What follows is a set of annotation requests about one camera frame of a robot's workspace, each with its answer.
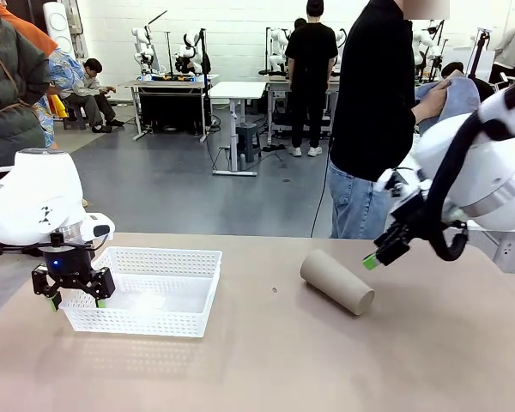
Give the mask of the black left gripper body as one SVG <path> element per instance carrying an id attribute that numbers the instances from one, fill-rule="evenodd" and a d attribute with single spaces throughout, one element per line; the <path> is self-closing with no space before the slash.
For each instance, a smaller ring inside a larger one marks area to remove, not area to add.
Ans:
<path id="1" fill-rule="evenodd" d="M 73 286 L 75 281 L 82 284 L 89 279 L 89 271 L 93 269 L 92 248 L 92 242 L 85 242 L 76 247 L 41 246 L 39 250 L 43 253 L 49 277 L 62 286 Z"/>

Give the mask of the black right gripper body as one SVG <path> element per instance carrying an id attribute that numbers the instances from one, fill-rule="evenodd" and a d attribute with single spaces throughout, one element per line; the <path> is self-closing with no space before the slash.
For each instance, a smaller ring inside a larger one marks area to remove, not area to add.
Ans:
<path id="1" fill-rule="evenodd" d="M 428 240 L 426 200 L 424 191 L 413 191 L 397 198 L 391 211 L 393 221 L 388 230 L 390 239 Z"/>

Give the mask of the white perforated plastic basket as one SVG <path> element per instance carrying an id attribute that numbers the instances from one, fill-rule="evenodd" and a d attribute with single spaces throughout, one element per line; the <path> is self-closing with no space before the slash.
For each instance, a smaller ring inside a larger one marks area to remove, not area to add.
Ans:
<path id="1" fill-rule="evenodd" d="M 59 308 L 75 331 L 112 334 L 204 336 L 221 276 L 221 251 L 107 247 L 94 261 L 108 267 L 115 291 L 104 308 L 83 291 L 65 297 Z M 166 298 L 160 311 L 130 309 L 135 294 Z"/>

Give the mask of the beige paper cup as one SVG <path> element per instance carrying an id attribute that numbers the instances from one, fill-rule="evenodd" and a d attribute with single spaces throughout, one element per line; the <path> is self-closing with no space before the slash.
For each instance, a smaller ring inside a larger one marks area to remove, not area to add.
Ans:
<path id="1" fill-rule="evenodd" d="M 370 286 L 323 250 L 306 257 L 300 277 L 355 316 L 364 314 L 375 297 Z"/>

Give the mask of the blue-grey cloth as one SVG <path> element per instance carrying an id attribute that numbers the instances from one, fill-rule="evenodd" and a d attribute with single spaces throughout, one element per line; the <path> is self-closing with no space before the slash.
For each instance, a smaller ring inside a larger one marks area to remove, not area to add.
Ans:
<path id="1" fill-rule="evenodd" d="M 421 134 L 433 127 L 439 121 L 475 111 L 481 104 L 479 91 L 475 83 L 460 72 L 454 72 L 449 77 L 446 88 L 446 100 L 442 111 L 436 117 L 421 121 L 417 127 Z"/>

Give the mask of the person's right hand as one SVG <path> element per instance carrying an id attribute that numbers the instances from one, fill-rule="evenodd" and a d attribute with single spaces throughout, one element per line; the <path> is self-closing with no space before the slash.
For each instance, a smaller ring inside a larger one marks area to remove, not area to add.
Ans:
<path id="1" fill-rule="evenodd" d="M 443 110 L 445 105 L 447 88 L 451 85 L 450 79 L 437 84 L 430 89 L 420 102 L 412 108 L 415 115 L 415 123 L 419 124 L 425 119 L 437 117 Z"/>

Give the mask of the white paper label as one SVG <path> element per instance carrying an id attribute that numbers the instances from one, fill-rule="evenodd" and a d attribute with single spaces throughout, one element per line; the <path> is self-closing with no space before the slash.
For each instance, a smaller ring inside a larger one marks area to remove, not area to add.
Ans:
<path id="1" fill-rule="evenodd" d="M 130 309 L 139 312 L 160 311 L 166 298 L 159 294 L 135 294 L 130 303 Z"/>

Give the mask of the white side table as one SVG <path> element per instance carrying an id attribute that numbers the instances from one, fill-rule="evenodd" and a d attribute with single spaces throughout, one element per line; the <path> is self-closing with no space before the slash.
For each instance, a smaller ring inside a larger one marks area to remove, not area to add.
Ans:
<path id="1" fill-rule="evenodd" d="M 470 244 L 483 251 L 505 273 L 515 274 L 515 229 L 496 232 L 469 224 Z"/>

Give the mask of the person in black sweater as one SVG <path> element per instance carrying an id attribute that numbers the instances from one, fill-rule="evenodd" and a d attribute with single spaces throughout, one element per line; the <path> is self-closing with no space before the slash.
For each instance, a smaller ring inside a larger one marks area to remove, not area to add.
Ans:
<path id="1" fill-rule="evenodd" d="M 387 170 L 413 145 L 415 63 L 412 22 L 434 19 L 443 0 L 369 0 L 351 27 L 342 55 L 327 182 L 334 239 L 376 239 L 391 196 L 375 192 Z"/>

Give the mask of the yellow fabric item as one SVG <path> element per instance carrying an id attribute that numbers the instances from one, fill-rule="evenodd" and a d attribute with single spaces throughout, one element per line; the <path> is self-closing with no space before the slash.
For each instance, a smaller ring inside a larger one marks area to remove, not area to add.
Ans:
<path id="1" fill-rule="evenodd" d="M 51 111 L 54 115 L 56 115 L 58 118 L 67 118 L 69 116 L 64 103 L 61 101 L 57 94 L 49 96 L 48 100 L 50 102 Z"/>

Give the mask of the figure in green puffer jacket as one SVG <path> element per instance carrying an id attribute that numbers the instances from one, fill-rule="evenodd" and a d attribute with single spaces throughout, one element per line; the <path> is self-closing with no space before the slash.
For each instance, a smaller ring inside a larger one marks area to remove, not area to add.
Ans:
<path id="1" fill-rule="evenodd" d="M 44 148 L 33 105 L 50 86 L 48 59 L 0 16 L 0 179 L 26 148 Z"/>

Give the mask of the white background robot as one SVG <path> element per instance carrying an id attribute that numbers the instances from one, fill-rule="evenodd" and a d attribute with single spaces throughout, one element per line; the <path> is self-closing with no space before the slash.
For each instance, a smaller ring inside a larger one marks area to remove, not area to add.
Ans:
<path id="1" fill-rule="evenodd" d="M 344 28 L 340 28 L 336 31 L 336 46 L 338 54 L 334 64 L 334 71 L 339 72 L 342 64 L 342 52 L 345 43 L 347 42 L 348 33 Z"/>
<path id="2" fill-rule="evenodd" d="M 286 76 L 288 58 L 285 52 L 288 47 L 290 32 L 285 28 L 267 27 L 266 35 L 266 72 L 269 76 Z"/>
<path id="3" fill-rule="evenodd" d="M 439 48 L 445 21 L 438 25 L 429 21 L 426 28 L 413 31 L 412 51 L 415 63 L 415 80 L 418 83 L 431 82 L 442 64 L 442 51 Z"/>
<path id="4" fill-rule="evenodd" d="M 211 64 L 206 49 L 205 29 L 190 30 L 175 54 L 175 69 L 182 74 L 208 75 Z"/>
<path id="5" fill-rule="evenodd" d="M 136 53 L 134 59 L 140 66 L 141 80 L 152 81 L 155 76 L 161 73 L 161 65 L 152 44 L 152 34 L 149 26 L 134 27 L 131 29 L 131 34 L 135 38 Z"/>

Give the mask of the seated person in grey jacket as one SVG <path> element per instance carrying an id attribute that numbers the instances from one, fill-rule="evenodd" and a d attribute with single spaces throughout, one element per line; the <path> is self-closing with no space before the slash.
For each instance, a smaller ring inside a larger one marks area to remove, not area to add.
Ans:
<path id="1" fill-rule="evenodd" d="M 96 58 L 89 58 L 83 65 L 83 76 L 73 87 L 60 93 L 61 99 L 72 106 L 84 109 L 93 133 L 111 133 L 113 128 L 123 127 L 124 122 L 116 119 L 116 113 L 107 99 L 116 88 L 101 86 L 97 75 L 103 70 Z"/>

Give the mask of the black stand with white top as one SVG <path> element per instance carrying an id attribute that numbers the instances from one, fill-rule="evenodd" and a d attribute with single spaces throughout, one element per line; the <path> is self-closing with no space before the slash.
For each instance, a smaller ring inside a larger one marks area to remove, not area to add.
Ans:
<path id="1" fill-rule="evenodd" d="M 491 74 L 494 62 L 494 52 L 489 50 L 492 29 L 479 27 L 475 36 L 475 43 L 471 49 L 465 75 L 487 81 Z"/>

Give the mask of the standing person in black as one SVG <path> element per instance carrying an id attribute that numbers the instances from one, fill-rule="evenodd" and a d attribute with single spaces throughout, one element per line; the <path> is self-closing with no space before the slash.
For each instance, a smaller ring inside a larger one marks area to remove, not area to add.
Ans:
<path id="1" fill-rule="evenodd" d="M 306 24 L 291 34 L 286 48 L 288 79 L 293 105 L 290 154 L 301 157 L 305 120 L 309 120 L 310 142 L 307 155 L 322 153 L 319 146 L 326 91 L 329 87 L 338 49 L 334 31 L 320 22 L 324 0 L 307 0 Z"/>

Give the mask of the grey step stool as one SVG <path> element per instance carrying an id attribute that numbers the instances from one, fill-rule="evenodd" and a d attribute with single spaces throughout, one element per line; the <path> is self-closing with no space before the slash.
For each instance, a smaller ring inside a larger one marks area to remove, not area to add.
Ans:
<path id="1" fill-rule="evenodd" d="M 240 123 L 236 126 L 238 156 L 244 156 L 246 162 L 253 163 L 261 156 L 261 142 L 258 135 L 258 125 L 255 123 Z"/>

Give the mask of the grey work desk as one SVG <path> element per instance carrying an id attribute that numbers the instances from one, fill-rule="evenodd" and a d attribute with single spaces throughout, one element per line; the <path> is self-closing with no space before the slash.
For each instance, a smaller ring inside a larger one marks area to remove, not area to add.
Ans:
<path id="1" fill-rule="evenodd" d="M 292 130 L 293 99 L 288 79 L 281 76 L 265 77 L 265 92 L 267 97 L 267 144 L 271 145 L 274 138 L 282 137 Z M 323 118 L 321 121 L 321 137 L 330 136 L 338 100 L 339 77 L 330 79 L 326 92 Z"/>
<path id="2" fill-rule="evenodd" d="M 131 138 L 134 142 L 152 131 L 151 126 L 142 126 L 141 96 L 199 99 L 201 113 L 201 127 L 198 129 L 200 132 L 199 142 L 204 143 L 207 140 L 213 123 L 213 109 L 209 96 L 212 83 L 208 82 L 207 76 L 196 76 L 182 82 L 173 80 L 130 80 L 120 83 L 119 86 L 121 88 L 128 88 L 131 93 L 136 125 L 136 134 Z"/>

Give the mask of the person in grey top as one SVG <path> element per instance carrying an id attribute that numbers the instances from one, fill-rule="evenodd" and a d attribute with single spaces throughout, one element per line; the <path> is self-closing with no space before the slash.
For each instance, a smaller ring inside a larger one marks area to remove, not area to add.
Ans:
<path id="1" fill-rule="evenodd" d="M 502 82 L 501 74 L 510 75 L 515 69 L 515 27 L 506 31 L 494 48 L 494 61 L 488 82 Z"/>

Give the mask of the mannequin in orange blue clothes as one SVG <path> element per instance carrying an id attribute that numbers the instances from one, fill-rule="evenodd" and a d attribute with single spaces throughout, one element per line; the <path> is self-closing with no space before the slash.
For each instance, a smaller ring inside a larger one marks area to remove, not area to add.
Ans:
<path id="1" fill-rule="evenodd" d="M 63 91 L 72 91 L 75 84 L 83 77 L 82 68 L 70 54 L 63 51 L 52 38 L 33 23 L 24 21 L 9 12 L 6 0 L 0 0 L 0 16 L 40 49 L 48 59 L 51 86 L 46 94 L 33 105 L 33 109 L 44 132 L 45 146 L 58 148 L 55 143 L 54 115 L 50 108 L 49 98 L 53 95 L 60 95 Z"/>

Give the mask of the white height-adjustable desk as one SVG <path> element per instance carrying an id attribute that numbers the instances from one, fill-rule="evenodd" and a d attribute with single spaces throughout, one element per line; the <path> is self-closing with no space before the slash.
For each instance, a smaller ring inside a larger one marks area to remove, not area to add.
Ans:
<path id="1" fill-rule="evenodd" d="M 209 91 L 212 100 L 228 100 L 230 119 L 230 143 L 228 147 L 230 160 L 227 170 L 214 170 L 215 176 L 257 177 L 253 171 L 241 171 L 238 162 L 237 121 L 245 122 L 245 101 L 258 100 L 265 90 L 265 82 L 218 82 Z"/>

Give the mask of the white standing air conditioner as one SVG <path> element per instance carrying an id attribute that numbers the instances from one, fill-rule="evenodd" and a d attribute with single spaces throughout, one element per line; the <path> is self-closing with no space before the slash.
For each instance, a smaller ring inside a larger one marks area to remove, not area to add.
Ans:
<path id="1" fill-rule="evenodd" d="M 49 37 L 65 53 L 76 58 L 65 6 L 59 2 L 47 2 L 43 4 L 43 12 Z"/>

